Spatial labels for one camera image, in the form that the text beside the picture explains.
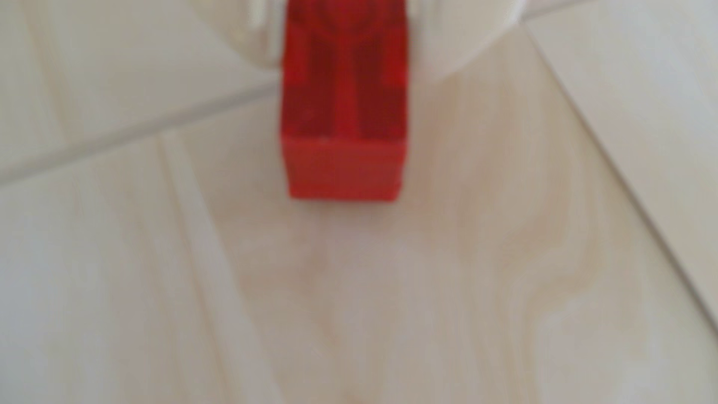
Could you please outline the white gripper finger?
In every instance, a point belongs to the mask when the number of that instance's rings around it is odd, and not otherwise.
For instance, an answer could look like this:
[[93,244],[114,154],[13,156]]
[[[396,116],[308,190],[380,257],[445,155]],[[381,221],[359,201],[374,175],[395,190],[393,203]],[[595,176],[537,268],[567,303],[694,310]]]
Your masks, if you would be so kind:
[[247,61],[276,68],[283,58],[284,1],[190,1],[194,11]]
[[463,69],[522,17],[528,1],[407,1],[410,71],[442,80]]

